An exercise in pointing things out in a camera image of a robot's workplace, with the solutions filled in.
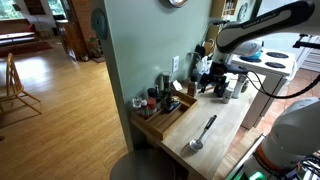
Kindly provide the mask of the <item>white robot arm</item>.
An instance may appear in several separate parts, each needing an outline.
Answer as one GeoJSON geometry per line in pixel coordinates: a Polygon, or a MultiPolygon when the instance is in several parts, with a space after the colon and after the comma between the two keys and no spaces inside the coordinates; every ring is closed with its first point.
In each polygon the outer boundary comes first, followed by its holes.
{"type": "Polygon", "coordinates": [[[232,65],[230,56],[254,55],[261,47],[257,38],[282,32],[318,36],[319,22],[320,0],[295,0],[246,22],[226,23],[217,35],[210,71],[200,79],[200,92],[211,83],[219,84],[226,73],[247,76],[248,70],[232,65]]]}

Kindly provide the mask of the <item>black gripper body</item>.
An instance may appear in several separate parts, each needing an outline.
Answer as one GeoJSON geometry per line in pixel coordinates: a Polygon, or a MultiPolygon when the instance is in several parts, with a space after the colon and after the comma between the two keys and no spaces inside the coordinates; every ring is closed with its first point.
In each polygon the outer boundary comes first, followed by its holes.
{"type": "Polygon", "coordinates": [[[224,74],[227,72],[227,69],[224,64],[212,63],[209,73],[209,81],[211,83],[221,83],[224,82],[226,77],[224,74]]]}

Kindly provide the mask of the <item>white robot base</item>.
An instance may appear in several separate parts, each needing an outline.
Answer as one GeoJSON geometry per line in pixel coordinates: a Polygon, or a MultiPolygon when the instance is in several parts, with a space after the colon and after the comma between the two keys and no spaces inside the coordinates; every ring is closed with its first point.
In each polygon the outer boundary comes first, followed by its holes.
{"type": "Polygon", "coordinates": [[[320,99],[292,103],[244,164],[249,180],[291,179],[298,164],[320,149],[320,99]]]}

